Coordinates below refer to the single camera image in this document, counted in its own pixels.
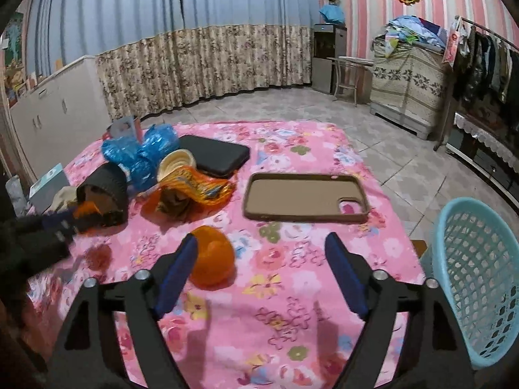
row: pink striped wall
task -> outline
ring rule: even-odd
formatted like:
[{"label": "pink striped wall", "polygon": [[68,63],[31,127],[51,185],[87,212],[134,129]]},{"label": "pink striped wall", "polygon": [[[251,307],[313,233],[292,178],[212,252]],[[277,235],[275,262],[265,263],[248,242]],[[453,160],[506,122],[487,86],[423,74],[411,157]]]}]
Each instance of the pink striped wall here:
[{"label": "pink striped wall", "polygon": [[422,0],[412,6],[398,0],[341,0],[341,6],[346,15],[351,56],[370,57],[372,38],[388,20],[403,14],[424,18],[447,29],[454,16],[460,14],[519,45],[519,28],[501,0]]}]

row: metal screw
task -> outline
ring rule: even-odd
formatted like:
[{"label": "metal screw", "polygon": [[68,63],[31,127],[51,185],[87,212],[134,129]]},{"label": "metal screw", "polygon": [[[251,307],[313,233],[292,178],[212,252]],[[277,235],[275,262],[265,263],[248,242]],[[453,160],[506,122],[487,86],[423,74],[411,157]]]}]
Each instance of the metal screw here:
[{"label": "metal screw", "polygon": [[95,278],[85,279],[85,282],[83,282],[83,285],[87,288],[95,287],[97,285],[97,279],[95,279]]},{"label": "metal screw", "polygon": [[147,269],[141,269],[135,272],[135,279],[138,280],[147,280],[150,277],[150,271]]},{"label": "metal screw", "polygon": [[438,288],[440,286],[440,284],[438,283],[438,281],[434,278],[429,278],[429,279],[426,279],[425,281],[425,284],[429,287],[429,288]]},{"label": "metal screw", "polygon": [[388,273],[382,269],[377,269],[373,272],[373,278],[376,280],[386,280],[388,277]]}]

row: cabinet door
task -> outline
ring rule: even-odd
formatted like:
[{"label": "cabinet door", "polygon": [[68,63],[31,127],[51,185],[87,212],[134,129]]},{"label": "cabinet door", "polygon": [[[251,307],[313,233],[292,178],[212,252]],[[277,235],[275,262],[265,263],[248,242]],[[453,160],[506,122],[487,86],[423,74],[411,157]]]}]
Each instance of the cabinet door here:
[{"label": "cabinet door", "polygon": [[60,129],[66,165],[101,138],[111,121],[95,71],[94,59],[73,64],[56,77],[60,93]]},{"label": "cabinet door", "polygon": [[60,97],[55,83],[50,80],[22,101],[23,106],[19,113],[13,112],[12,119],[25,157],[35,176],[40,178],[61,162],[55,151],[60,136],[54,132],[53,124],[53,112],[59,107]]},{"label": "cabinet door", "polygon": [[17,147],[21,157],[25,157],[32,169],[30,159],[34,157],[36,145],[36,112],[28,103],[28,96],[21,98],[10,110],[9,116],[12,121],[12,128],[15,139],[18,141]]}]

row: blue plastic bag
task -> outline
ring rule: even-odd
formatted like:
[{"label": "blue plastic bag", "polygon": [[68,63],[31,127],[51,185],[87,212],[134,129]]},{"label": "blue plastic bag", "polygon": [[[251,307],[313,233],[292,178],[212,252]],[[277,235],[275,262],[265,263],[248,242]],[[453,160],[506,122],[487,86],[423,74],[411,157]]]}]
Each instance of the blue plastic bag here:
[{"label": "blue plastic bag", "polygon": [[143,192],[157,184],[157,168],[166,155],[179,147],[175,129],[169,124],[151,126],[142,145],[130,136],[103,141],[101,152],[107,161],[129,171],[134,190]]},{"label": "blue plastic bag", "polygon": [[326,23],[334,23],[336,25],[343,25],[346,23],[344,12],[339,6],[327,4],[321,7],[319,13],[322,14]]}]

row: light blue plastic basket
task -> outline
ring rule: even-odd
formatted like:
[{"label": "light blue plastic basket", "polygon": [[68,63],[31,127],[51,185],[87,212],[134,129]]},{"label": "light blue plastic basket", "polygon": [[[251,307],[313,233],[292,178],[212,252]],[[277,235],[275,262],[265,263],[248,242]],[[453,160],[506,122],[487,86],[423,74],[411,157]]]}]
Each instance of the light blue plastic basket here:
[{"label": "light blue plastic basket", "polygon": [[450,201],[420,263],[436,278],[463,333],[474,369],[491,366],[519,331],[519,245],[501,217],[479,200]]}]

